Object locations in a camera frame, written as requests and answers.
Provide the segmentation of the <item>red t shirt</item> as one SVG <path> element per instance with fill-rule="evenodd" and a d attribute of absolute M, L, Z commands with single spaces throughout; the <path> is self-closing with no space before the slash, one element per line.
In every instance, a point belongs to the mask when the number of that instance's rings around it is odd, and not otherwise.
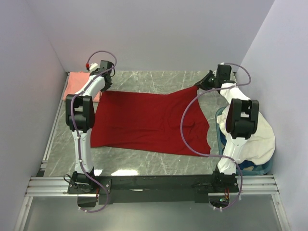
<path fill-rule="evenodd" d="M 90 146 L 193 155 L 209 154 L 209 124 L 198 88 L 171 94 L 106 91 L 101 95 Z"/>

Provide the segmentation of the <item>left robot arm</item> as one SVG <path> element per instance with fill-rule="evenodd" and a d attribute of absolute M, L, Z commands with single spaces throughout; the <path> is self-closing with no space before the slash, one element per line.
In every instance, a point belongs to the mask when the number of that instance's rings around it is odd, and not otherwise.
<path fill-rule="evenodd" d="M 69 187 L 91 193 L 99 189 L 94 177 L 94 165 L 90 152 L 90 136 L 95 123 L 93 99 L 112 85 L 115 64 L 102 60 L 100 64 L 86 64 L 90 75 L 79 91 L 65 99 L 65 122 L 72 132 L 75 145 L 75 171 Z"/>

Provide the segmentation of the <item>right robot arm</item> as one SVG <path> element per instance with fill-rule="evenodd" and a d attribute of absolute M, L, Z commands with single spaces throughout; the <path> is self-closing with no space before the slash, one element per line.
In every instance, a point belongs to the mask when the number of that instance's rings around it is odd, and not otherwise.
<path fill-rule="evenodd" d="M 231 63 L 218 64 L 215 72 L 209 71 L 205 77 L 195 83 L 201 90 L 216 90 L 229 103 L 225 122 L 227 134 L 223 155 L 211 180 L 213 190 L 222 192 L 235 183 L 237 162 L 244 144 L 257 130 L 259 102 L 251 100 L 231 80 Z"/>

